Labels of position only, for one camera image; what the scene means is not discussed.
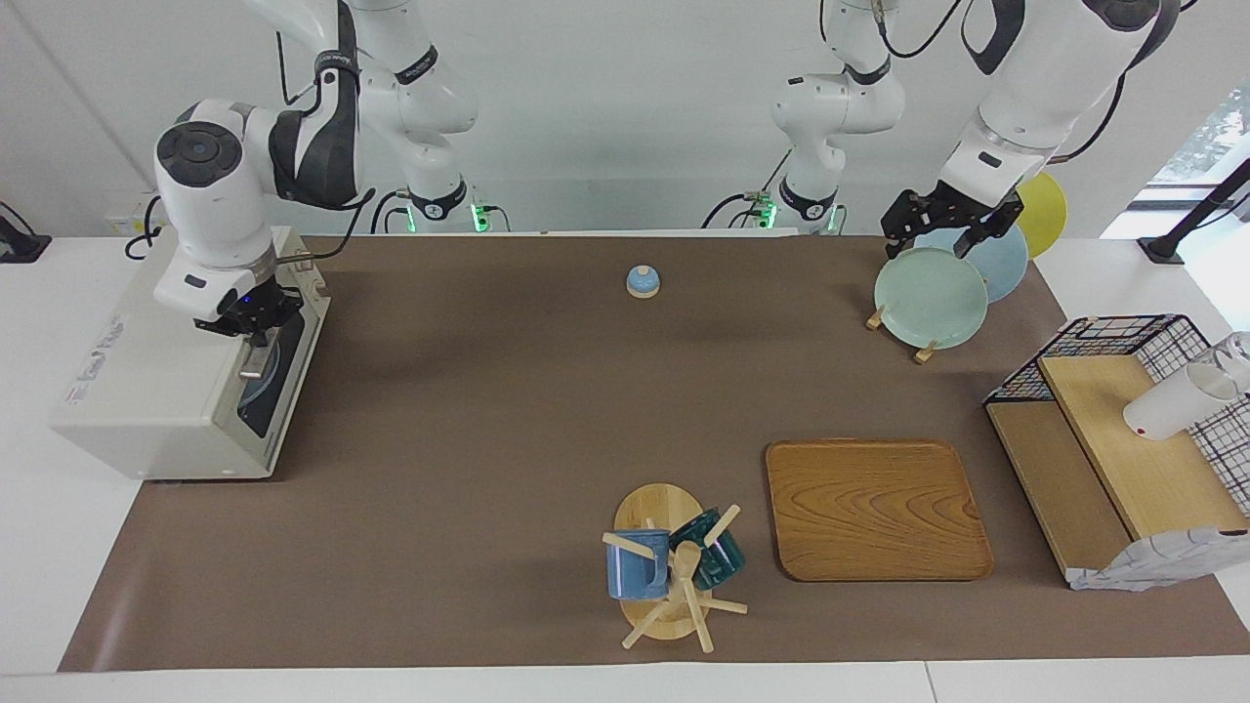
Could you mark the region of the beige toaster oven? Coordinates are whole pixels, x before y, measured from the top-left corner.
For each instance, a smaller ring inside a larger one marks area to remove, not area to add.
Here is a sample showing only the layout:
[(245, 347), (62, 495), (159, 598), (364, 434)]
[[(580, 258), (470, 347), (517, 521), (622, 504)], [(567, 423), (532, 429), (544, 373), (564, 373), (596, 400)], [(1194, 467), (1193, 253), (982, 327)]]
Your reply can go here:
[(262, 377), (248, 341), (199, 330), (152, 298), (176, 250), (166, 231), (138, 268), (86, 359), (55, 404), (59, 437), (138, 480), (271, 477), (331, 298), (312, 261), (278, 269), (302, 296), (281, 344), (284, 387), (268, 437), (238, 419), (245, 383)]

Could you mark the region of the light blue racked plate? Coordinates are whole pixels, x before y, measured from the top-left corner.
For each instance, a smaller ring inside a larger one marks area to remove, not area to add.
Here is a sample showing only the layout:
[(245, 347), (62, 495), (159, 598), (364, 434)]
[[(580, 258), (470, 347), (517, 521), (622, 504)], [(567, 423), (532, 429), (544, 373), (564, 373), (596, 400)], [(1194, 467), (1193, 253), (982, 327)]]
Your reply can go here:
[[(954, 245), (965, 234), (962, 228), (938, 228), (916, 236), (914, 246), (932, 246), (954, 253)], [(1010, 226), (1004, 236), (988, 236), (964, 256), (978, 268), (992, 305), (1012, 294), (1028, 269), (1028, 243), (1020, 226)]]

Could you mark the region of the pale green racked plate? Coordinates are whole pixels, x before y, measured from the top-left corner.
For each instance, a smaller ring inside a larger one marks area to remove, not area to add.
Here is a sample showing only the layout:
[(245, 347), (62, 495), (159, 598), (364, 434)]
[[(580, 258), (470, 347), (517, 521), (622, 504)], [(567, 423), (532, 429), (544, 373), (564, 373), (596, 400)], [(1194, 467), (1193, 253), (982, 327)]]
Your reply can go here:
[(988, 286), (972, 263), (938, 248), (914, 248), (880, 268), (874, 306), (895, 339), (919, 352), (945, 352), (981, 329)]

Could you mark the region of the yellow racked plate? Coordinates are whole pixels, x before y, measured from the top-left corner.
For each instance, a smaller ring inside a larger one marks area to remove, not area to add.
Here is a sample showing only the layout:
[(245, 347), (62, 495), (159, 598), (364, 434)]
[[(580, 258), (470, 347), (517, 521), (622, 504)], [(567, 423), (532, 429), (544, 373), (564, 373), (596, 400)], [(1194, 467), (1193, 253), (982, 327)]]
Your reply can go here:
[(1065, 191), (1051, 173), (1042, 170), (1032, 179), (1015, 186), (1014, 195), (1022, 205), (1014, 228), (1018, 228), (1025, 239), (1028, 259), (1034, 260), (1062, 236), (1068, 220)]

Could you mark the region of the wooden plate rack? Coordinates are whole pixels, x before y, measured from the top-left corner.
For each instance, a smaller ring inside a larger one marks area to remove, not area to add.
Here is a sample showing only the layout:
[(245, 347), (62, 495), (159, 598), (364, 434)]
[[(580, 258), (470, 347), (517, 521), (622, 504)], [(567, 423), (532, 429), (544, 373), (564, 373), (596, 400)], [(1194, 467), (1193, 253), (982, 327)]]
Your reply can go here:
[[(880, 330), (885, 325), (885, 311), (888, 311), (888, 306), (878, 306), (862, 325), (870, 331)], [(912, 360), (918, 365), (926, 364), (932, 359), (935, 352), (938, 352), (938, 339), (930, 340), (928, 346), (918, 348), (918, 352), (912, 355)]]

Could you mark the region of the white cup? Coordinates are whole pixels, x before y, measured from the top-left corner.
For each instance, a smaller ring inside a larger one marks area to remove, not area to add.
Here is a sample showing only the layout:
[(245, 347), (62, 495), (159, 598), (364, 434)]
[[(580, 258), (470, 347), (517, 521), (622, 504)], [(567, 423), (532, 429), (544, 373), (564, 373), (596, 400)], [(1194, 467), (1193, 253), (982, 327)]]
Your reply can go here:
[(1162, 442), (1231, 405), (1245, 387), (1222, 369), (1191, 363), (1129, 403), (1122, 419), (1138, 437)]

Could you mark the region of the window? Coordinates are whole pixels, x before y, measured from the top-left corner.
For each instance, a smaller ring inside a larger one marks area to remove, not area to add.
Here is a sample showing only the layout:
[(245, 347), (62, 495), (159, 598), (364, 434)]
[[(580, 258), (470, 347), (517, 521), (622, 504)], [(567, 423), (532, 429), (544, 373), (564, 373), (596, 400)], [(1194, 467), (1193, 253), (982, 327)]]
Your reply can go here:
[(1250, 156), (1250, 75), (1196, 128), (1148, 186), (1215, 186)]

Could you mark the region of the wooden serving tray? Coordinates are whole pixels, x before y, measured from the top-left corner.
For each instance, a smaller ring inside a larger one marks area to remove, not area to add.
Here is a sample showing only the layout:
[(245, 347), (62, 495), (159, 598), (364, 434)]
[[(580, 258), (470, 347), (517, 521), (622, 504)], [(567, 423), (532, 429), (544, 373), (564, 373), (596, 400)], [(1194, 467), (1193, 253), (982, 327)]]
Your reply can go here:
[(801, 583), (972, 582), (995, 559), (955, 448), (934, 437), (765, 450), (778, 565)]

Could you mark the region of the wooden shelf unit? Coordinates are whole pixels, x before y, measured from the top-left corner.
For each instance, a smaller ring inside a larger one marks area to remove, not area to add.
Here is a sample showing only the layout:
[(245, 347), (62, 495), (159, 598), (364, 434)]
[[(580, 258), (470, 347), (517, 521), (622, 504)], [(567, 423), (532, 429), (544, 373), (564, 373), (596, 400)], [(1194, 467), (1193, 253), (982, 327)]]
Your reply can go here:
[(1124, 420), (1152, 384), (1136, 357), (1036, 368), (1040, 397), (985, 408), (1068, 587), (1141, 592), (1250, 563), (1250, 517), (1192, 437), (1152, 442)]

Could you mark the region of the wooden mug tree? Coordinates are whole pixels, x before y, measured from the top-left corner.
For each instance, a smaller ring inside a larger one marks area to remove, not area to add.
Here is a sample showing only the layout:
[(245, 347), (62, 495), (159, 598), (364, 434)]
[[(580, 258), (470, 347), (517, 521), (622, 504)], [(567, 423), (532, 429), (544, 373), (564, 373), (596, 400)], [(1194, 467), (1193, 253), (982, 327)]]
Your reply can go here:
[[(609, 530), (664, 529), (672, 530), (701, 515), (705, 509), (690, 493), (670, 483), (652, 483), (639, 487), (621, 502), (612, 528)], [(719, 509), (722, 519), (706, 537), (705, 544), (711, 545), (722, 530), (730, 530), (740, 508)], [(748, 605), (736, 600), (720, 600), (715, 589), (699, 590), (692, 585), (701, 557), (701, 549), (692, 542), (682, 542), (668, 555), (669, 588), (668, 595), (659, 600), (618, 600), (622, 614), (631, 627), (622, 640), (626, 649), (642, 638), (652, 640), (679, 640), (682, 637), (696, 635), (701, 650), (711, 653), (715, 649), (708, 615), (710, 610), (728, 610), (745, 614)]]

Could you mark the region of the dark green mug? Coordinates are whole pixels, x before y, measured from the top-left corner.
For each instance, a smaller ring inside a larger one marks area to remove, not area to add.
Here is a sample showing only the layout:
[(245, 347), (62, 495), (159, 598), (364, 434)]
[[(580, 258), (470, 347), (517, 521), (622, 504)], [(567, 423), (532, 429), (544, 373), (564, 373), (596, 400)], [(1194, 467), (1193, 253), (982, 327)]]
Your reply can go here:
[(682, 542), (692, 542), (701, 549), (699, 565), (692, 573), (692, 585), (699, 590), (710, 590), (722, 585), (745, 565), (745, 555), (738, 548), (738, 542), (730, 530), (722, 530), (722, 534), (711, 545), (705, 544), (706, 537), (720, 519), (722, 519), (722, 512), (711, 507), (705, 509), (701, 515), (692, 517), (692, 520), (672, 530), (669, 537), (670, 550), (675, 550)]

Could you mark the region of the white marbled cloth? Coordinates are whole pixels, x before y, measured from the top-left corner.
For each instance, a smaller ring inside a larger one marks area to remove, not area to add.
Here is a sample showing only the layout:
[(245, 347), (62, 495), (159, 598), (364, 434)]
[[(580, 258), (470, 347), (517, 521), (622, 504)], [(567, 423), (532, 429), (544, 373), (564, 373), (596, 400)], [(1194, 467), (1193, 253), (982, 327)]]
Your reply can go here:
[(1138, 437), (1121, 409), (1079, 412), (1070, 425), (1130, 540), (1108, 565), (1068, 569), (1068, 583), (1144, 590), (1250, 563), (1250, 517), (1188, 429), (1162, 442)]

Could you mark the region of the blue mug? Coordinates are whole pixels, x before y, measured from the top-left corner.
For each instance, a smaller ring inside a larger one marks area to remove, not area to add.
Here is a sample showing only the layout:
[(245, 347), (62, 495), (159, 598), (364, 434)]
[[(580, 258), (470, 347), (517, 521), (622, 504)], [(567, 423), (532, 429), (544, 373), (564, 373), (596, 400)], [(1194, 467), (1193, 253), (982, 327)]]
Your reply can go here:
[(618, 600), (659, 600), (669, 588), (669, 530), (606, 530), (608, 594)]

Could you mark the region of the white wall socket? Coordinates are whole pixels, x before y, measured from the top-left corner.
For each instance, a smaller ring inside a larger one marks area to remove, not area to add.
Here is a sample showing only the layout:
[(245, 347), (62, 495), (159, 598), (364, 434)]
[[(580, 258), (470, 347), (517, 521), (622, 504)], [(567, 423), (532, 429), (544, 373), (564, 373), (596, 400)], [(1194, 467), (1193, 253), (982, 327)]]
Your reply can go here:
[(168, 218), (161, 204), (152, 206), (148, 216), (148, 205), (159, 196), (155, 190), (112, 191), (108, 196), (105, 221), (118, 236), (140, 236), (145, 228), (166, 226)]

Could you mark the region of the black clamp mount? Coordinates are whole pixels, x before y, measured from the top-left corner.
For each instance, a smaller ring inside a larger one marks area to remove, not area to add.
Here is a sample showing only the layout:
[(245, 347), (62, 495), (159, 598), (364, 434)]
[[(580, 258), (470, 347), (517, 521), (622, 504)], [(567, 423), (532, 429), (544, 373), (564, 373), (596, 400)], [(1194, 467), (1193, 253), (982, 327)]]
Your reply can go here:
[(26, 218), (0, 200), (0, 264), (32, 264), (49, 248), (52, 236), (35, 231)]

